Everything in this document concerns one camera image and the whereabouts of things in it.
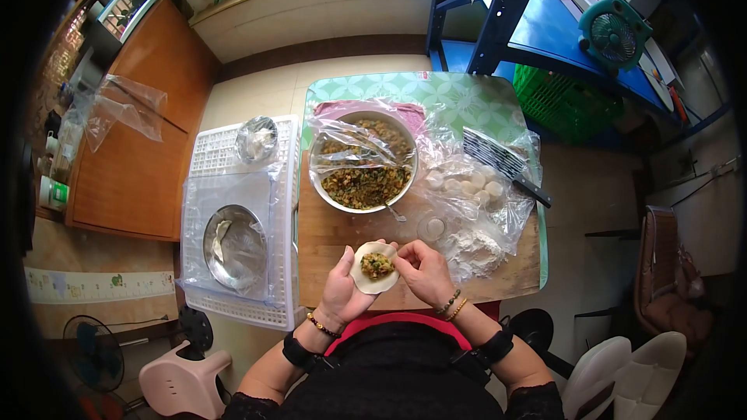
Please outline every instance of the teal desk fan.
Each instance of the teal desk fan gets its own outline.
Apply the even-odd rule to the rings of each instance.
[[[628,71],[638,64],[654,32],[624,0],[599,0],[581,15],[578,28],[584,33],[579,47],[613,77],[621,68]]]

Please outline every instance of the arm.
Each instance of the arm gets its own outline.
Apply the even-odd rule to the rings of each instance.
[[[397,243],[390,245],[397,248]],[[322,302],[314,310],[314,318],[332,332],[342,333],[348,323],[368,310],[378,295],[364,294],[350,276],[354,253],[345,247],[345,253],[327,277]],[[334,341],[331,336],[316,328],[306,319],[293,332],[304,349],[323,354]],[[292,365],[282,354],[283,342],[278,342],[252,365],[241,380],[238,392],[261,399],[271,399],[282,404],[285,394],[303,375],[303,369]]]
[[[433,308],[443,308],[452,298],[455,288],[446,259],[422,241],[416,240],[402,247],[395,267],[412,293]],[[453,313],[458,303],[454,301],[447,313]],[[501,329],[499,323],[469,302],[452,322],[473,347],[484,344]],[[553,378],[539,355],[517,336],[512,341],[513,349],[491,367],[495,376],[506,386],[508,397],[517,388],[551,382]]]

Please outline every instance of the green plastic crate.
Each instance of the green plastic crate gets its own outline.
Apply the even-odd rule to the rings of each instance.
[[[557,72],[516,65],[514,89],[524,114],[578,145],[622,115],[622,99]]]

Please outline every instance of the blue shelving unit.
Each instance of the blue shelving unit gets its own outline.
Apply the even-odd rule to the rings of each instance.
[[[492,0],[476,43],[443,40],[446,12],[469,3],[432,0],[426,53],[434,69],[495,75],[512,81],[515,64],[531,65],[583,79],[679,123],[640,68],[621,71],[612,78],[581,51],[581,30],[560,0]]]

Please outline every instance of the spoon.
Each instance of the spoon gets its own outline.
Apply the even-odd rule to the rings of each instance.
[[[407,218],[405,216],[403,216],[399,212],[395,211],[395,209],[392,208],[391,206],[389,206],[388,203],[384,202],[384,206],[386,206],[389,209],[389,212],[391,212],[391,215],[393,215],[395,217],[395,219],[397,220],[397,222],[406,222],[407,221]]]

